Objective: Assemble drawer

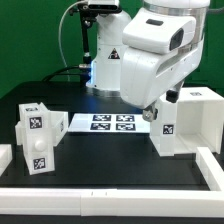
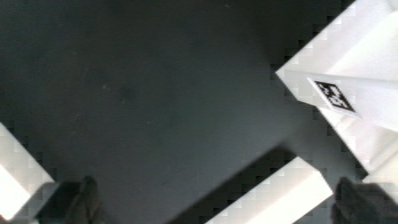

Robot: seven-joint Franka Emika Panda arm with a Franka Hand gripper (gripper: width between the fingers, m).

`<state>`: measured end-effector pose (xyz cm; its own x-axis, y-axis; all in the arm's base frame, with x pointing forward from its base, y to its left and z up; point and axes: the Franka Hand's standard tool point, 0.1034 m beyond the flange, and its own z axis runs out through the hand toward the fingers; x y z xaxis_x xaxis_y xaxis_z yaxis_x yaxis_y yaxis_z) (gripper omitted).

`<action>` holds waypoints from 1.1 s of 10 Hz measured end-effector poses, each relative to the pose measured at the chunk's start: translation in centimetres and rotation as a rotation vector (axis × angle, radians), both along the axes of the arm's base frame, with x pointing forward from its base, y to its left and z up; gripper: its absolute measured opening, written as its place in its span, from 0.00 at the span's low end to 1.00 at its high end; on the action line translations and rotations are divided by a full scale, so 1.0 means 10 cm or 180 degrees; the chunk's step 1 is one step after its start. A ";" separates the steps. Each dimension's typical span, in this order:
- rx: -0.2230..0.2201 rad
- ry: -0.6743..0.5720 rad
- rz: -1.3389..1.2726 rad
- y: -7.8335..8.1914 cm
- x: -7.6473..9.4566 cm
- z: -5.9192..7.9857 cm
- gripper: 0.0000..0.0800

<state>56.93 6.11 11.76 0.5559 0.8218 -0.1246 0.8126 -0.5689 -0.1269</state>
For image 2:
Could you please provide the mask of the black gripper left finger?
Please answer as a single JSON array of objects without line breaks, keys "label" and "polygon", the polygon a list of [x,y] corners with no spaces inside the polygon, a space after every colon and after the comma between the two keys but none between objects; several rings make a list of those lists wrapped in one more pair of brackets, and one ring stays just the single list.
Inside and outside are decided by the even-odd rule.
[{"label": "black gripper left finger", "polygon": [[90,176],[63,182],[36,214],[38,224],[100,224],[97,183]]}]

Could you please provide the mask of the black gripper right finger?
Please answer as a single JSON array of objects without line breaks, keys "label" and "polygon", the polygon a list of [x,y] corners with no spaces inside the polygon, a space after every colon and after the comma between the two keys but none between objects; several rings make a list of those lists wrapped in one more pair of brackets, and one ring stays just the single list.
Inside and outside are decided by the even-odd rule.
[{"label": "black gripper right finger", "polygon": [[376,184],[338,179],[330,219],[331,224],[398,224],[398,203]]}]

